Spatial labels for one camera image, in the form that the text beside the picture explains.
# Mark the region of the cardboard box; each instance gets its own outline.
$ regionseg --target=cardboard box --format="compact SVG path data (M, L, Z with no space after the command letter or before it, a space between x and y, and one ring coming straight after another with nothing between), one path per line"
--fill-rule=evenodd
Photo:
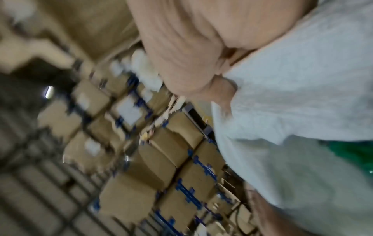
M92 117L97 116L110 104L110 98L89 80L82 80L75 86L71 95L76 104Z
M130 159L127 173L158 190L167 188L176 172L169 159L147 143L139 146Z
M120 137L112 128L112 123L105 118L104 115L99 116L88 125L89 132L101 144L113 148L115 154L123 152L123 148L132 143L131 140L126 140L125 137Z
M119 99L110 109L113 116L122 118L122 125L128 132L142 130L149 123L149 112L143 106L136 106L138 99L133 95L126 95Z
M152 210L156 193L151 186L119 172L100 194L100 213L137 224Z
M203 133L199 131L194 123L183 112L174 113L174 115L172 115L168 120L166 128L181 135L193 150L204 137Z
M117 161L118 156L108 153L103 145L91 137L78 132L68 143L63 153L63 161L75 164L86 174L102 173L111 168Z
M209 143L208 140L204 140L198 146L193 157L195 156L198 156L198 160L205 166L211 165L211 169L216 175L221 173L225 165L225 160L220 154L218 147L213 143Z
M159 200L156 209L163 218L169 220L171 217L175 219L174 228L183 232L193 220L197 207L187 202L185 195L181 191L175 189L176 185L172 185L165 195Z
M138 94L146 101L147 105L154 111L155 115L160 115L166 110L172 94L167 90L166 86L162 86L159 92L154 92L146 89L140 83L136 89Z
M188 144L182 137L164 127L155 130L149 143L163 153L176 168L179 168L189 157Z
M82 118L72 112L68 114L68 107L63 100L54 100L38 115L39 127L50 127L51 132L62 142L67 143L80 128Z
M194 189L194 196L199 200L206 202L209 193L215 186L215 180L205 173L203 167L189 160L180 171L176 179L182 179L182 184L187 189Z

